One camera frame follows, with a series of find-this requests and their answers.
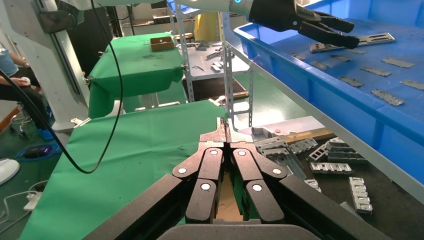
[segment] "person's leg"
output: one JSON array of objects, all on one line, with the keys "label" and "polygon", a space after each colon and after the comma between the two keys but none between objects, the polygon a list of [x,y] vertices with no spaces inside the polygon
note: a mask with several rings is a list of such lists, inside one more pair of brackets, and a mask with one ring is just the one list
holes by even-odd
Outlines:
[{"label": "person's leg", "polygon": [[31,68],[19,67],[19,70],[10,77],[11,78],[18,78],[18,79],[20,79],[22,77],[27,77],[27,78],[29,78],[29,80],[31,80],[31,85],[40,88],[40,83],[37,80],[36,75],[34,74],[34,72]]},{"label": "person's leg", "polygon": [[[44,107],[42,96],[36,90],[32,89],[29,86],[21,87],[21,89],[29,97],[29,99],[35,104],[37,109],[41,112],[42,117],[46,121],[48,121],[49,117]],[[0,100],[22,102],[25,108],[25,111],[32,118],[32,121],[34,122],[35,126],[40,130],[46,129],[42,121],[37,117],[35,110],[25,101],[23,101],[23,99],[15,92],[15,90],[11,86],[0,84]]]}]

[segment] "workbench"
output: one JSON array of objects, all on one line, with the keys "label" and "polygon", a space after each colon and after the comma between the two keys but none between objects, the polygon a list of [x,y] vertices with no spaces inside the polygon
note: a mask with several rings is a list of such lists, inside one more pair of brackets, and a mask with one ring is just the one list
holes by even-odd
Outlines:
[{"label": "workbench", "polygon": [[[199,101],[119,118],[102,163],[92,174],[78,172],[63,155],[20,240],[82,239],[165,174],[194,154],[199,136],[214,131],[223,107]],[[66,149],[91,169],[110,135],[115,117],[77,127]]]},{"label": "workbench", "polygon": [[[164,32],[120,37],[111,41],[122,75],[124,97],[161,92],[167,90],[172,82],[181,81],[184,61],[178,49],[152,51],[150,44],[151,38],[170,36],[170,33]],[[89,79],[88,114],[90,118],[104,117],[112,111],[114,100],[119,99],[121,90],[118,69],[110,46],[94,66]]]}]

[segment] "yellow object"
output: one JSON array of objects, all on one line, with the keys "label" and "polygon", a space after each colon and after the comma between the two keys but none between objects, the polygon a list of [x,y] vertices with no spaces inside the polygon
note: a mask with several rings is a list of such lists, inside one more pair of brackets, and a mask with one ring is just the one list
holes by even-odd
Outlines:
[{"label": "yellow object", "polygon": [[218,13],[210,11],[195,17],[194,39],[196,41],[214,42],[217,40]]}]

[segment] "cardboard box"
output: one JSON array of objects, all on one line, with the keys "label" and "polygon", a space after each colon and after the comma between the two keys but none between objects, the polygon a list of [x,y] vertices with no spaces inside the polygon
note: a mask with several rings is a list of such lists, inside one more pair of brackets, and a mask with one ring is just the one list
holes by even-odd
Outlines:
[{"label": "cardboard box", "polygon": [[170,36],[150,38],[150,46],[153,52],[175,48],[174,40]]}]

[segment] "white cable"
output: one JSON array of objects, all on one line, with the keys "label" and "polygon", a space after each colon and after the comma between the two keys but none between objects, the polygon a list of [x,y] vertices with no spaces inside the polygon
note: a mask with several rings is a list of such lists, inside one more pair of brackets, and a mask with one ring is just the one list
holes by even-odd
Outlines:
[{"label": "white cable", "polygon": [[3,202],[4,202],[4,206],[6,207],[6,219],[1,221],[0,224],[3,224],[3,223],[5,223],[9,220],[9,206],[8,206],[8,202],[6,200],[9,199],[9,198],[15,197],[15,196],[19,196],[19,195],[22,195],[22,194],[28,194],[28,193],[37,194],[36,191],[23,191],[23,192],[16,193],[16,194],[13,194],[13,195],[10,195],[10,196],[7,196],[7,197],[4,198]]},{"label": "white cable", "polygon": [[26,215],[28,215],[30,213],[30,211],[26,211],[20,218],[18,218],[16,221],[12,222],[9,226],[5,227],[3,230],[0,231],[0,235],[6,231],[7,229],[9,229],[10,227],[12,227],[13,225],[15,225],[17,222],[19,222],[21,219],[25,218]]},{"label": "white cable", "polygon": [[31,189],[32,189],[33,187],[35,187],[35,186],[37,186],[37,185],[39,185],[39,184],[42,184],[42,183],[47,183],[48,181],[49,181],[49,180],[44,180],[44,181],[37,182],[36,184],[32,185],[32,186],[28,189],[28,191],[31,191]]}]

